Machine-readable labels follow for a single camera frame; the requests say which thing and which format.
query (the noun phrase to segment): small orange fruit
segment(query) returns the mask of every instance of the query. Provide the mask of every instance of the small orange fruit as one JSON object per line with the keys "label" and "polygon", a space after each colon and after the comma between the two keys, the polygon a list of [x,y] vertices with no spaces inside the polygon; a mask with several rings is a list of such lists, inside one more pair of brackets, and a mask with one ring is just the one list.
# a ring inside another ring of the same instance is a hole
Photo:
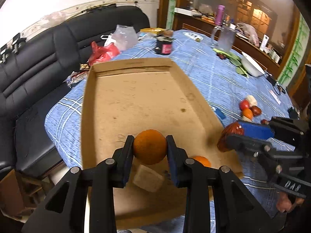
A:
{"label": "small orange fruit", "polygon": [[133,153],[145,165],[159,163],[167,153],[166,139],[156,130],[145,130],[135,137]]}
{"label": "small orange fruit", "polygon": [[242,111],[242,116],[247,117],[249,120],[252,120],[253,118],[253,113],[250,109],[244,109]]}
{"label": "small orange fruit", "polygon": [[206,167],[212,167],[212,164],[210,163],[210,161],[203,156],[195,156],[192,158],[196,161],[199,161],[202,165],[204,165]]}

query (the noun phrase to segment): jar lid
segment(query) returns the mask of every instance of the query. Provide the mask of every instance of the jar lid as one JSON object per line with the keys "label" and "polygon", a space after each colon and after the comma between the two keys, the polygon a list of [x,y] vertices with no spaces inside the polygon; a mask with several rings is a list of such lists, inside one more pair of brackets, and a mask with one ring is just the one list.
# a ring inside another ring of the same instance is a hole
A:
{"label": "jar lid", "polygon": [[165,37],[173,37],[173,32],[174,32],[173,30],[165,29],[162,35]]}

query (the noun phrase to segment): tomato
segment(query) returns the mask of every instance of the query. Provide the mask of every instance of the tomato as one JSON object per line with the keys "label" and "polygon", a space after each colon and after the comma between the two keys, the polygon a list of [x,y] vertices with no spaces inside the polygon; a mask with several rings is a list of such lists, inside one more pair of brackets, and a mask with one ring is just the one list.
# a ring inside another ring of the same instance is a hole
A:
{"label": "tomato", "polygon": [[248,100],[243,100],[240,102],[240,109],[243,111],[244,109],[249,109]]}

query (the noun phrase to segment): red plastic bag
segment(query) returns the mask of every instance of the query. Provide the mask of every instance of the red plastic bag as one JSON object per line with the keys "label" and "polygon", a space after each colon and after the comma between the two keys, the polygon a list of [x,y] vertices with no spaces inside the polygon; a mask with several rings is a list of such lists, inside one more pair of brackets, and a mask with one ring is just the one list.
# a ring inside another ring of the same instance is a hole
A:
{"label": "red plastic bag", "polygon": [[114,43],[110,43],[107,46],[98,46],[95,41],[91,43],[91,47],[93,53],[89,58],[89,66],[92,66],[96,63],[102,63],[111,60],[111,58],[120,54],[119,49],[114,45]]}

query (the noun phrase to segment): purple thermos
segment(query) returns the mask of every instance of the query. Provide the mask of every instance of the purple thermos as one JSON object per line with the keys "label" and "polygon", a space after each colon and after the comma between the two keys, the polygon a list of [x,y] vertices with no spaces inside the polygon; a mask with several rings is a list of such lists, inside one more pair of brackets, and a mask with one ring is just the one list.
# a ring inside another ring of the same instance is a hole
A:
{"label": "purple thermos", "polygon": [[224,18],[225,7],[223,5],[218,6],[218,11],[215,19],[215,24],[221,26],[222,20]]}

